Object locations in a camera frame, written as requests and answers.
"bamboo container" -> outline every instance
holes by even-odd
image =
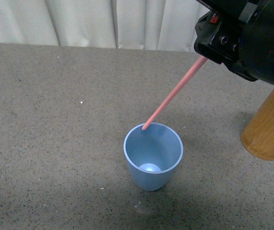
[[[274,160],[274,90],[243,130],[241,142],[256,157]]]

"blue cup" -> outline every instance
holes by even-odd
[[[133,128],[124,140],[124,153],[131,177],[141,189],[154,191],[165,185],[183,156],[178,134],[168,126],[152,123]]]

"pink straw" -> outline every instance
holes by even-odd
[[[201,56],[186,75],[180,80],[177,86],[172,90],[168,97],[161,103],[158,109],[153,113],[153,115],[147,120],[147,122],[142,127],[142,130],[146,130],[147,127],[156,119],[156,117],[164,110],[167,104],[178,94],[178,92],[187,84],[187,82],[193,77],[193,75],[202,67],[202,65],[207,61],[207,58]]]

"gray countertop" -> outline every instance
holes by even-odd
[[[274,161],[240,141],[274,87],[223,65],[207,61],[156,119],[184,145],[169,183],[145,192],[129,175],[126,134],[197,58],[0,44],[0,230],[274,230]]]

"curtain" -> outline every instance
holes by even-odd
[[[0,43],[193,51],[196,0],[0,0]]]

